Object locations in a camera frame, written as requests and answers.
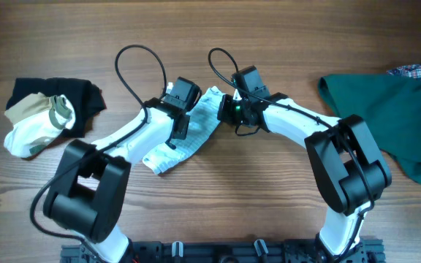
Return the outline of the light blue striped pants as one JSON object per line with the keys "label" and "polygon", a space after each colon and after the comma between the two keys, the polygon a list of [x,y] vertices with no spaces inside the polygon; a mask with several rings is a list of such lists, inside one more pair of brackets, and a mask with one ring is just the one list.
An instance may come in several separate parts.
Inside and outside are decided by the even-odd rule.
{"label": "light blue striped pants", "polygon": [[186,139],[172,140],[175,149],[165,143],[156,146],[143,157],[144,165],[158,175],[192,157],[220,124],[217,114],[223,95],[217,86],[209,88],[189,113]]}

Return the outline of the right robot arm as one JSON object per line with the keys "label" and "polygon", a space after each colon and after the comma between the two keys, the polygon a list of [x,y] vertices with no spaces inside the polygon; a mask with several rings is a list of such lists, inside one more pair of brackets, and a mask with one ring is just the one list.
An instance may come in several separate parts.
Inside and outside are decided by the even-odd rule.
{"label": "right robot arm", "polygon": [[358,115],[328,117],[270,94],[255,66],[227,80],[218,119],[236,128],[280,134],[306,149],[316,186],[328,209],[316,236],[318,260],[341,262],[360,246],[360,229],[392,175],[366,122]]}

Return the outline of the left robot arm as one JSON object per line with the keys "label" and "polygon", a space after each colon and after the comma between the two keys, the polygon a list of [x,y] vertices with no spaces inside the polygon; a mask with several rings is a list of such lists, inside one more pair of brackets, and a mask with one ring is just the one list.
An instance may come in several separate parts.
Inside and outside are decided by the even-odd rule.
{"label": "left robot arm", "polygon": [[130,240],[119,229],[129,173],[150,150],[183,140],[188,112],[201,97],[195,83],[179,77],[162,98],[109,137],[68,144],[43,205],[43,213],[73,232],[78,245],[61,249],[62,262],[127,262]]}

